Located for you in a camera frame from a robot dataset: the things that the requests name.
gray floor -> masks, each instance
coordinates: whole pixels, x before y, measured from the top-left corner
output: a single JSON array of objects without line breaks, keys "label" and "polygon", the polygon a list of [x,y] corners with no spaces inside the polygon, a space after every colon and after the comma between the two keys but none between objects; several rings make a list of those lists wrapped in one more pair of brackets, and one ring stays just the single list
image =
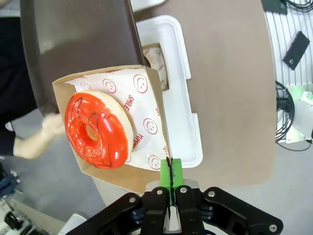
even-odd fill
[{"label": "gray floor", "polygon": [[[30,136],[41,126],[38,110],[12,122],[17,135]],[[93,216],[105,204],[91,177],[81,173],[65,135],[57,138],[36,160],[7,157],[4,163],[15,170],[23,195],[17,199],[26,205],[62,221],[74,212]]]}]

black shirt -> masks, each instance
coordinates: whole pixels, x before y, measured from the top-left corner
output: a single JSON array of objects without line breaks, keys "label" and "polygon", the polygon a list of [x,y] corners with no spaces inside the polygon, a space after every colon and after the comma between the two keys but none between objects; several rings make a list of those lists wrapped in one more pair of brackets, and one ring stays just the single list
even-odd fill
[{"label": "black shirt", "polygon": [[20,18],[0,18],[0,155],[13,155],[15,132],[5,124],[37,108],[22,44]]}]

white tray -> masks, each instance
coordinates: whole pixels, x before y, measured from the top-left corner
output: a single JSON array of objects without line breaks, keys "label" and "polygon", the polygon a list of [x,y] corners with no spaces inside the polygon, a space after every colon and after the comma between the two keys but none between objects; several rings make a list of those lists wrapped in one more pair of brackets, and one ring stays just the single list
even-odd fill
[{"label": "white tray", "polygon": [[137,23],[142,46],[160,43],[168,71],[170,89],[163,102],[173,158],[182,167],[196,167],[203,159],[198,115],[191,112],[186,80],[191,78],[182,29],[171,16]]},{"label": "white tray", "polygon": [[149,7],[157,6],[166,0],[131,0],[133,11],[140,11]]}]

hand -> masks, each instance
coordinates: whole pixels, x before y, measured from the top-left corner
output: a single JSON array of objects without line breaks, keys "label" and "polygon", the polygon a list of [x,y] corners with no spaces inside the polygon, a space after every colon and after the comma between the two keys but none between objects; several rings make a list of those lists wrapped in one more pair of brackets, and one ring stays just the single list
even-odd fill
[{"label": "hand", "polygon": [[63,134],[65,127],[61,114],[48,114],[45,116],[43,120],[43,132],[51,137]]}]

dark brown serving tray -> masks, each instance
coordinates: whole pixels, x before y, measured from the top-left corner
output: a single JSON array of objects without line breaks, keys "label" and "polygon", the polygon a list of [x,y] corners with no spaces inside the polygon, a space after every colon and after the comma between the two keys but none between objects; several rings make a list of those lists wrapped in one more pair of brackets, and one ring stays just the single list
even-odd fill
[{"label": "dark brown serving tray", "polygon": [[52,82],[120,65],[146,65],[129,0],[21,1],[24,50],[43,114],[56,111]]}]

